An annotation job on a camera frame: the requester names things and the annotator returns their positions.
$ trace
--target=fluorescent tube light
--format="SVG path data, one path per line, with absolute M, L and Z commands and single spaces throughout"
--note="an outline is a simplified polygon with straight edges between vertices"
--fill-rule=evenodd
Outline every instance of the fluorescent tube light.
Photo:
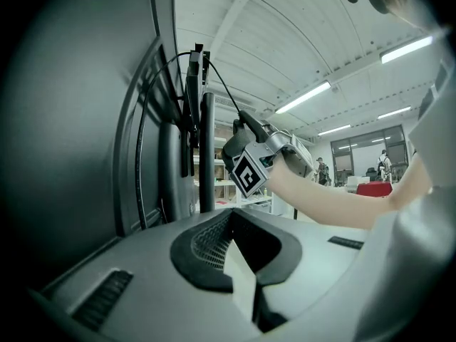
M 322 83 L 320 86 L 317 86 L 313 90 L 310 90 L 308 93 L 305 93 L 302 96 L 299 96 L 299 98 L 293 100 L 291 103 L 286 104 L 284 107 L 278 109 L 276 111 L 277 114 L 282 114 L 285 113 L 286 111 L 290 110 L 291 108 L 294 108 L 295 106 L 301 104 L 302 102 L 314 97 L 315 95 L 318 95 L 319 93 L 324 92 L 325 90 L 328 90 L 331 87 L 328 81 L 325 81 Z
M 342 129 L 345 129 L 345 128 L 351 128 L 351 124 L 344 125 L 343 127 L 339 127 L 339 128 L 327 130 L 326 132 L 321 132 L 321 133 L 319 133 L 318 135 L 324 135 L 324 134 L 336 132 L 337 130 L 342 130 Z
M 380 59 L 381 59 L 382 63 L 390 62 L 401 56 L 404 56 L 407 53 L 410 53 L 410 52 L 416 51 L 417 49 L 429 46 L 430 44 L 432 44 L 432 40 L 433 40 L 432 36 L 422 38 L 419 41 L 409 43 L 407 46 L 403 46 L 403 47 L 395 49 L 394 51 L 391 51 L 391 52 L 388 52 L 385 54 L 381 54 Z
M 381 142 L 382 140 L 384 140 L 383 138 L 380 138 L 379 140 L 373 140 L 372 143 L 374 142 Z
M 349 145 L 344 145 L 343 147 L 339 147 L 339 150 L 343 150 L 344 148 L 348 148 L 350 147 Z
M 396 110 L 396 111 L 392 111 L 391 113 L 386 113 L 386 114 L 383 114 L 383 115 L 379 115 L 377 119 L 386 118 L 386 117 L 389 117 L 390 115 L 399 114 L 399 113 L 407 111 L 407 110 L 410 110 L 410 106 L 408 106 L 406 108 L 403 108 L 403 109 Z

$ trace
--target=red object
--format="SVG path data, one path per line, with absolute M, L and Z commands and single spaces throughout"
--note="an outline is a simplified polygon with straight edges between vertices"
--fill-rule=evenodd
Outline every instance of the red object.
M 365 197 L 386 197 L 391 191 L 393 188 L 389 182 L 372 181 L 368 184 L 359 184 L 356 194 Z

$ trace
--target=ceiling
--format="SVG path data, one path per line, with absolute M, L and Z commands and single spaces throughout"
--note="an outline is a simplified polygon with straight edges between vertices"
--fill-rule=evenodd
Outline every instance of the ceiling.
M 444 53 L 434 43 L 382 65 L 379 53 L 424 33 L 378 13 L 368 0 L 175 1 L 178 50 L 203 43 L 244 109 L 313 141 L 317 133 L 347 124 L 353 128 L 343 131 L 344 138 L 370 132 L 379 126 L 379 115 L 408 105 L 410 112 L 380 125 L 418 116 Z M 182 57 L 183 78 L 187 65 Z M 274 113 L 324 80 L 330 90 Z M 209 90 L 216 93 L 217 123 L 232 123 L 236 112 L 213 71 Z

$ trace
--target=black cable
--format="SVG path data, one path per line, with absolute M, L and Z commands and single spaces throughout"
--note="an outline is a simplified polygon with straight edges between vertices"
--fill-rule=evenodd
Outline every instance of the black cable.
M 186 56 L 190 55 L 191 52 L 182 52 L 179 53 L 178 55 L 174 56 L 171 58 L 167 63 L 163 65 L 163 67 L 158 70 L 158 72 L 155 74 L 153 79 L 150 81 L 149 87 L 147 88 L 147 91 L 145 93 L 144 97 L 144 103 L 142 105 L 142 113 L 141 113 L 141 121 L 140 121 L 140 127 L 138 130 L 138 140 L 136 141 L 136 157 L 135 157 L 135 179 L 136 179 L 136 202 L 138 203 L 138 212 L 140 215 L 140 225 L 141 229 L 146 229 L 146 221 L 145 221 L 145 213 L 144 213 L 144 203 L 143 203 L 143 190 L 141 188 L 141 157 L 143 156 L 143 135 L 144 135 L 144 127 L 145 127 L 145 117 L 146 117 L 146 112 L 147 112 L 147 105 L 149 103 L 149 92 L 150 89 L 153 87 L 155 80 L 157 77 L 163 72 L 165 68 L 168 67 L 168 65 L 176 60 L 180 56 Z
M 228 87 L 225 85 L 225 82 L 223 81 L 223 78 L 221 77 L 221 75 L 219 74 L 219 71 L 217 71 L 217 69 L 215 68 L 215 66 L 212 64 L 212 62 L 208 59 L 208 57 L 204 57 L 205 60 L 207 60 L 209 62 L 209 64 L 211 65 L 211 67 L 214 69 L 215 73 L 217 74 L 217 76 L 219 76 L 219 79 L 221 80 L 221 82 L 223 83 L 223 86 L 225 87 L 225 90 L 227 91 L 229 97 L 231 98 L 231 100 L 233 101 L 233 104 L 234 106 L 236 107 L 236 110 L 238 113 L 240 113 L 240 110 L 239 108 L 237 107 L 237 104 L 236 104 L 236 101 L 234 101 L 233 97 L 231 96 L 231 93 L 229 92 L 228 90 Z

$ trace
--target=black cylinder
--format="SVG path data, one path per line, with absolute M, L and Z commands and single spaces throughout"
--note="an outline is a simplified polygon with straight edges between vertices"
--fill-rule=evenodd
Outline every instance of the black cylinder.
M 199 132 L 199 208 L 201 213 L 215 209 L 214 103 L 214 94 L 205 93 L 201 103 L 201 130 Z

